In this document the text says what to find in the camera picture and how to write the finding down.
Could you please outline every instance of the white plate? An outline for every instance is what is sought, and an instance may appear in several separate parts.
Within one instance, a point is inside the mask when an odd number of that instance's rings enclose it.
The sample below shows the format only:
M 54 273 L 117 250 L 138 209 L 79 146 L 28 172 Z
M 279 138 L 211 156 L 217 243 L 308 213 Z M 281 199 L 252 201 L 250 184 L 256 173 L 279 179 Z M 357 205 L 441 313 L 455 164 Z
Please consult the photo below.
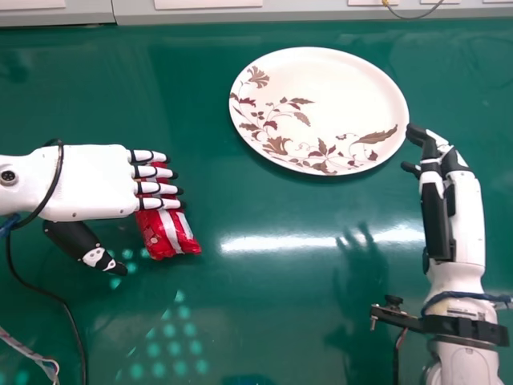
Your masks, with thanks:
M 408 107 L 373 64 L 318 47 L 276 51 L 237 76 L 229 99 L 237 131 L 259 154 L 308 174 L 362 172 L 405 139 Z

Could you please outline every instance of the green table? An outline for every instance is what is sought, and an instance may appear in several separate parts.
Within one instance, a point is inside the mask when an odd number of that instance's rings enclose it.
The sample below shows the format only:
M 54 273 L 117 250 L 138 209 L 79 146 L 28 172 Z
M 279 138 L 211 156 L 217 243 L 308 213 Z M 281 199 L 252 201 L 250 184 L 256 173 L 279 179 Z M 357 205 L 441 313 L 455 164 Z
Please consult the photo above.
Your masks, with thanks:
M 484 285 L 513 293 L 511 20 L 3 30 L 0 153 L 25 154 L 55 136 L 166 152 L 204 249 L 157 262 L 141 252 L 133 218 L 95 222 L 131 270 L 119 280 L 65 257 L 39 223 L 14 234 L 22 275 L 71 304 L 90 384 L 391 382 L 399 330 L 370 333 L 368 316 L 388 293 L 417 314 L 429 289 L 418 186 L 399 168 L 419 150 L 405 145 L 382 167 L 345 179 L 258 156 L 231 124 L 229 89 L 250 61 L 295 46 L 374 63 L 402 89 L 412 120 L 458 145 L 483 186 Z M 347 247 L 337 247 L 339 237 Z M 3 256 L 0 293 L 0 325 L 54 356 L 63 384 L 78 384 L 61 307 L 21 287 Z M 513 328 L 513 314 L 499 317 Z M 425 345 L 408 335 L 405 383 L 417 383 Z M 46 383 L 31 361 L 0 347 L 1 385 Z M 503 381 L 513 383 L 513 350 L 500 355 Z

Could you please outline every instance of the red and white package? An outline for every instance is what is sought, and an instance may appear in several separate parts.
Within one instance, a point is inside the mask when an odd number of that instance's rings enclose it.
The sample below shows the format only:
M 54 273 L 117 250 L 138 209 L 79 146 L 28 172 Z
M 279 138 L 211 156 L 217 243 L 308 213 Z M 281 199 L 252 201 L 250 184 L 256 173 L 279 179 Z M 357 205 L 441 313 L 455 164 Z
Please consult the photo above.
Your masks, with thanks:
M 166 168 L 164 163 L 155 162 L 151 165 Z M 165 178 L 143 178 L 142 181 L 168 183 Z M 176 199 L 174 195 L 163 195 L 162 198 Z M 182 209 L 139 211 L 135 213 L 135 219 L 143 234 L 146 249 L 153 259 L 161 261 L 177 254 L 201 253 L 200 244 L 192 235 Z

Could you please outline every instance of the plate rim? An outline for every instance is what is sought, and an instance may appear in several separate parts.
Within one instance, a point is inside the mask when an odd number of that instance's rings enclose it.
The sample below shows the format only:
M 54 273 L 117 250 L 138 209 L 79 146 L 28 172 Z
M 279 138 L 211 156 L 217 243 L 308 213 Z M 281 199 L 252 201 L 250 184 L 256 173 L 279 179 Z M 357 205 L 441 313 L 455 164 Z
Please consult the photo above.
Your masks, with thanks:
M 406 123 L 408 123 L 410 121 L 410 110 L 408 108 L 408 103 L 406 102 L 406 98 L 405 98 L 404 94 L 402 93 L 401 88 L 399 88 L 399 86 L 394 82 L 394 80 L 392 78 L 390 78 L 390 76 L 388 76 L 388 74 L 386 74 L 381 68 L 379 68 L 375 64 L 372 64 L 370 61 L 368 61 L 368 60 L 366 60 L 364 58 L 361 58 L 361 57 L 356 56 L 354 54 L 350 54 L 349 52 L 346 52 L 346 51 L 340 51 L 338 49 L 328 48 L 328 47 L 316 47 L 316 46 L 288 47 L 288 48 L 283 48 L 283 49 L 280 49 L 280 50 L 272 51 L 272 52 L 269 52 L 269 53 L 267 53 L 265 55 L 259 56 L 258 58 L 254 59 L 250 64 L 246 65 L 239 72 L 239 75 L 237 75 L 237 77 L 233 81 L 233 85 L 230 88 L 230 92 L 236 91 L 236 85 L 240 82 L 240 78 L 245 74 L 245 72 L 249 68 L 251 68 L 251 66 L 256 65 L 257 62 L 261 61 L 263 58 L 267 58 L 268 56 L 272 56 L 272 55 L 275 55 L 277 53 L 281 53 L 281 52 L 285 52 L 285 51 L 308 51 L 308 50 L 320 51 L 320 52 L 322 52 L 322 51 L 324 51 L 324 52 L 331 52 L 331 53 L 335 53 L 337 55 L 340 55 L 341 58 L 342 57 L 349 57 L 349 58 L 351 58 L 351 60 L 354 60 L 355 62 L 359 62 L 363 66 L 370 68 L 372 71 L 375 71 L 377 74 L 379 74 L 379 76 L 382 79 L 384 79 L 388 83 L 389 87 L 394 89 L 394 93 L 397 94 L 398 101 L 401 102 L 401 107 L 402 107 L 403 111 L 405 112 L 405 116 L 404 116 L 405 121 L 406 121 Z M 274 164 L 276 164 L 278 166 L 281 166 L 281 167 L 287 168 L 287 169 L 289 169 L 291 171 L 299 172 L 299 173 L 302 173 L 302 174 L 309 174 L 309 175 L 315 175 L 315 176 L 331 176 L 331 177 L 339 176 L 340 177 L 340 176 L 347 176 L 347 175 L 357 174 L 357 173 L 360 173 L 360 172 L 369 171 L 369 170 L 371 170 L 373 168 L 376 168 L 379 165 L 385 163 L 390 158 L 392 158 L 397 153 L 399 148 L 401 148 L 402 144 L 404 143 L 404 141 L 406 139 L 406 125 L 405 125 L 405 127 L 401 130 L 401 132 L 398 132 L 398 134 L 401 134 L 401 138 L 400 138 L 400 140 L 397 140 L 397 144 L 395 144 L 392 147 L 392 150 L 390 151 L 390 155 L 389 156 L 380 158 L 379 161 L 377 161 L 377 162 L 375 162 L 373 164 L 370 164 L 370 167 L 351 168 L 351 169 L 346 170 L 344 173 L 339 173 L 338 172 L 337 174 L 329 175 L 329 174 L 325 174 L 325 173 L 323 173 L 321 171 L 318 171 L 318 170 L 315 170 L 315 169 L 312 169 L 312 168 L 307 168 L 307 169 L 294 168 L 291 164 L 288 164 L 287 162 L 285 162 L 283 160 L 273 159 L 268 153 L 266 153 L 265 151 L 263 151 L 262 149 L 257 147 L 255 144 L 253 144 L 251 140 L 246 140 L 246 138 L 244 136 L 242 136 L 240 129 L 235 124 L 235 119 L 234 119 L 234 117 L 235 117 L 234 113 L 235 112 L 231 108 L 231 99 L 229 97 L 228 97 L 228 110 L 229 110 L 229 113 L 230 113 L 230 118 L 231 118 L 231 121 L 232 121 L 232 125 L 235 128 L 237 134 L 240 136 L 240 138 L 251 149 L 253 149 L 255 152 L 257 152 L 260 156 L 263 156 L 266 160 L 268 160 L 268 161 L 270 161 L 270 162 L 272 162 L 272 163 L 274 163 Z

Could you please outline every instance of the robotic hand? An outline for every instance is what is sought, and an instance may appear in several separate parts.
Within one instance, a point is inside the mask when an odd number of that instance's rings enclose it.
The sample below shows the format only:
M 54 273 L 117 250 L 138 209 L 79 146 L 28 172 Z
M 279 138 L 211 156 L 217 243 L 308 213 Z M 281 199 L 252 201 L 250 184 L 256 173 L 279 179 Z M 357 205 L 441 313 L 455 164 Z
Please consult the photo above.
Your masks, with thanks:
M 177 200 L 136 196 L 183 192 L 169 184 L 138 181 L 178 177 L 169 169 L 147 165 L 151 162 L 167 163 L 168 157 L 118 144 L 59 144 L 27 156 L 0 156 L 0 215 L 32 213 L 43 204 L 38 215 L 45 219 L 44 232 L 64 251 L 98 270 L 126 275 L 125 266 L 108 254 L 82 221 L 184 207 Z
M 507 329 L 497 325 L 492 302 L 511 302 L 511 297 L 485 294 L 481 285 L 485 231 L 479 181 L 441 136 L 409 124 L 406 138 L 422 148 L 420 165 L 401 166 L 419 180 L 423 269 L 431 290 L 422 318 L 400 311 L 402 300 L 389 296 L 387 306 L 372 306 L 371 320 L 434 334 L 428 344 L 434 362 L 424 378 L 430 385 L 502 384 L 494 348 L 509 346 L 509 338 Z

